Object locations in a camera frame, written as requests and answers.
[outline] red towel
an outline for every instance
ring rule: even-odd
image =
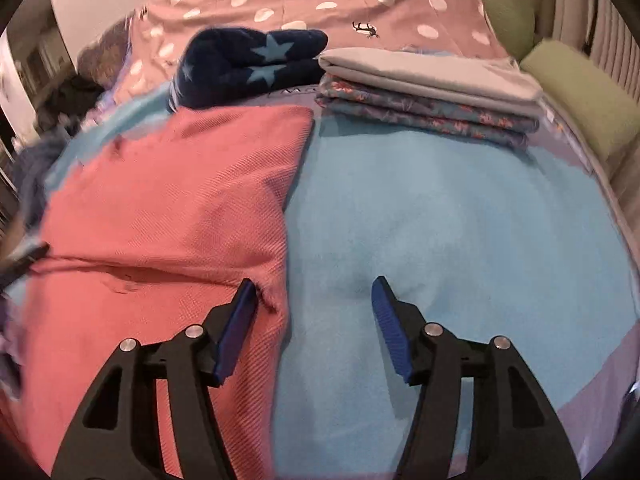
[[[211,397],[239,478],[273,477],[271,403],[287,319],[282,208],[311,124],[297,106],[182,108],[160,132],[110,144],[54,195],[42,226],[53,258],[28,288],[24,362],[27,438],[45,471],[122,339],[170,339],[248,277],[257,317],[234,375]],[[166,384],[160,391],[162,453],[178,474]]]

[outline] mattress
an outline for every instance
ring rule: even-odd
[[[459,337],[511,337],[589,470],[615,435],[638,367],[637,268],[567,124],[549,110],[518,157],[333,116],[314,93],[243,103],[316,114],[286,206],[290,334],[274,400],[277,476],[386,478],[395,469],[417,390],[394,374],[376,329],[370,285],[379,274]],[[159,88],[73,139],[49,191],[118,133],[162,123],[165,99]],[[452,472],[465,463],[470,391],[463,385]]]

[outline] pink fabric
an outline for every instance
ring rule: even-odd
[[[361,23],[359,31],[352,22]],[[206,27],[318,28],[329,37],[327,48],[412,46],[482,59],[507,56],[481,0],[151,0],[131,21],[131,64],[115,101],[171,78],[189,40]]]
[[[259,306],[236,371],[211,398],[242,480],[271,478],[270,416],[287,319],[284,198],[312,124],[298,106],[181,108],[156,134],[117,139],[56,193],[52,258],[28,288],[24,419],[50,472],[94,376],[127,337],[172,338],[244,277]],[[162,453],[178,473],[166,384]]]

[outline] polka dot bedsheet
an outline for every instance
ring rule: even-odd
[[[327,48],[428,48],[493,59],[506,51],[481,0],[151,0],[130,26],[131,56],[114,92],[116,104],[168,80],[189,40],[206,27],[262,31],[318,28]]]

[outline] light green cushion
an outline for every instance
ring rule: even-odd
[[[533,48],[536,11],[531,0],[482,0],[502,46],[518,61]]]
[[[633,99],[570,46],[545,40],[520,67],[571,114],[602,162],[640,131],[640,108]]]

